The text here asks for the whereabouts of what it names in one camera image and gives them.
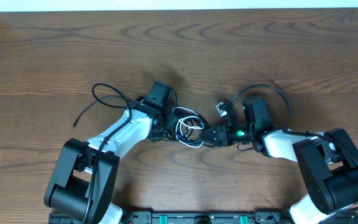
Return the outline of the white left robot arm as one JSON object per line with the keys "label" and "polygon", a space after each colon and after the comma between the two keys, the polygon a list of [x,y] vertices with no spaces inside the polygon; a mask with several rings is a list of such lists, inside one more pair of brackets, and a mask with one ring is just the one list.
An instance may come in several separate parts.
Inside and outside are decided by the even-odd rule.
{"label": "white left robot arm", "polygon": [[101,134],[62,147],[44,204],[80,223],[119,223],[111,201],[120,160],[144,139],[162,140],[173,123],[173,89],[154,82],[147,96],[125,101],[123,115]]}

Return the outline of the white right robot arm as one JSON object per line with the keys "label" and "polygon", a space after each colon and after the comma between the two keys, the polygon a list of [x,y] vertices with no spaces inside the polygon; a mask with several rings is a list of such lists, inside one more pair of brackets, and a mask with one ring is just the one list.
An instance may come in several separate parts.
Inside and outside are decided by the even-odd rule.
{"label": "white right robot arm", "polygon": [[215,125],[200,138],[216,147],[251,144],[266,157],[296,162],[307,194],[288,210],[291,223],[324,223],[358,210],[358,149],[341,128],[322,133],[277,128],[263,98],[242,103],[245,124],[236,122],[233,105],[217,105],[227,123]]}

